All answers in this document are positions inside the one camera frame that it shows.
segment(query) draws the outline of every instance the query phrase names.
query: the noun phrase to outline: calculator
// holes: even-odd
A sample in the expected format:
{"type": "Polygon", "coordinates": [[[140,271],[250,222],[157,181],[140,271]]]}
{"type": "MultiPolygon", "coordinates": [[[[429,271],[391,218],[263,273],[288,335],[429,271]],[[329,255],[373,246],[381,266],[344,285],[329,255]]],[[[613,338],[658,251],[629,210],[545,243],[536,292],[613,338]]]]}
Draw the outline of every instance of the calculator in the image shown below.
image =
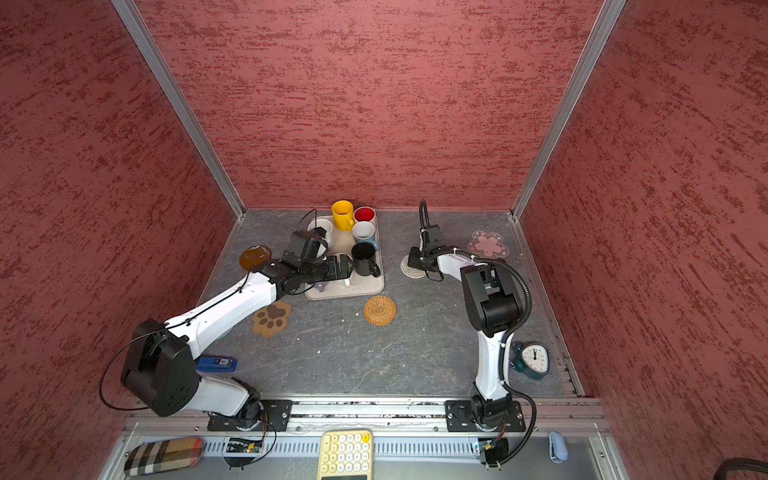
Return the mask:
{"type": "Polygon", "coordinates": [[[320,440],[317,480],[371,480],[373,435],[368,430],[326,432],[320,440]]]}

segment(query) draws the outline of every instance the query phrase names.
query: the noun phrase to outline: blue mug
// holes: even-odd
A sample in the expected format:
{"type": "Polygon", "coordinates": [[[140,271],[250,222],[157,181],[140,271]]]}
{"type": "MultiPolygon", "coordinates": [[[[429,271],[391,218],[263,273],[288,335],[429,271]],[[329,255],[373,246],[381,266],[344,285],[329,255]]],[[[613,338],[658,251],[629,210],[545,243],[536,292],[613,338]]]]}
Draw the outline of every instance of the blue mug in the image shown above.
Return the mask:
{"type": "Polygon", "coordinates": [[[355,237],[355,243],[370,243],[377,250],[380,250],[379,242],[376,241],[376,226],[370,222],[357,222],[352,227],[352,236],[355,237]]]}

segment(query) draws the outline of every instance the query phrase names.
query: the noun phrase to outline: clock face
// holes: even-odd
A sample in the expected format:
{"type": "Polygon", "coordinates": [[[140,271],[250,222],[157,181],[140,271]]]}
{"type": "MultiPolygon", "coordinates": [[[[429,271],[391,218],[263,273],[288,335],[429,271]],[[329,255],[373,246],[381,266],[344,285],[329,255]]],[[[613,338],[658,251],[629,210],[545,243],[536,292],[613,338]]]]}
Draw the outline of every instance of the clock face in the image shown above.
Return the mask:
{"type": "Polygon", "coordinates": [[[549,355],[543,345],[533,343],[526,346],[520,357],[525,365],[536,373],[545,374],[549,371],[549,355]]]}

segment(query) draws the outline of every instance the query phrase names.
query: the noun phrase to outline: mounting plate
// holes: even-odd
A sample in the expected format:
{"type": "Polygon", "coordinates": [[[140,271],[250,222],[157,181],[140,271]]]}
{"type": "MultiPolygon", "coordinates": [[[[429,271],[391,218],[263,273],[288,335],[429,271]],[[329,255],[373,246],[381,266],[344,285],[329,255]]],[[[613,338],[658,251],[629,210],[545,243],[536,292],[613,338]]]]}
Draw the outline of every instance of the mounting plate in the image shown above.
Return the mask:
{"type": "MultiPolygon", "coordinates": [[[[293,406],[293,402],[290,400],[261,400],[261,405],[264,407],[266,417],[270,420],[270,423],[278,432],[285,432],[288,427],[288,421],[290,420],[290,410],[293,406]]],[[[212,416],[208,420],[208,432],[240,432],[245,434],[243,430],[238,429],[227,417],[224,416],[212,416]]]]}
{"type": "MultiPolygon", "coordinates": [[[[504,417],[504,423],[507,425],[507,432],[524,432],[525,420],[522,418],[520,402],[512,402],[515,411],[511,415],[504,417]]],[[[445,422],[448,424],[449,432],[484,432],[478,428],[472,419],[471,403],[468,400],[449,400],[445,402],[445,422]]],[[[488,432],[500,432],[502,425],[488,432]]]]}

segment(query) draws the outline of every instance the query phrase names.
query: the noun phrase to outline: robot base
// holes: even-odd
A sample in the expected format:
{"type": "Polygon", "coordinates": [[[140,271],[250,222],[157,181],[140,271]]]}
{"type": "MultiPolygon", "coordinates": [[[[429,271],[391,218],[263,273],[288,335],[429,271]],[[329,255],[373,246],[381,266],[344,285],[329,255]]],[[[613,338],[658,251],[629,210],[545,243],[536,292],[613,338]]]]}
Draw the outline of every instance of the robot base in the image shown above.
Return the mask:
{"type": "MultiPolygon", "coordinates": [[[[290,410],[293,402],[290,400],[261,400],[261,406],[270,420],[272,426],[278,432],[285,432],[290,420],[290,410]]],[[[208,432],[243,432],[238,428],[240,423],[233,417],[224,415],[213,415],[208,420],[208,432]]],[[[261,430],[261,421],[257,422],[253,428],[261,430]]]]}
{"type": "Polygon", "coordinates": [[[445,402],[445,421],[449,432],[500,432],[504,425],[507,432],[524,432],[525,421],[522,418],[520,402],[511,401],[510,411],[510,415],[504,416],[503,424],[499,422],[496,426],[481,428],[472,413],[472,401],[449,400],[445,402]]]}

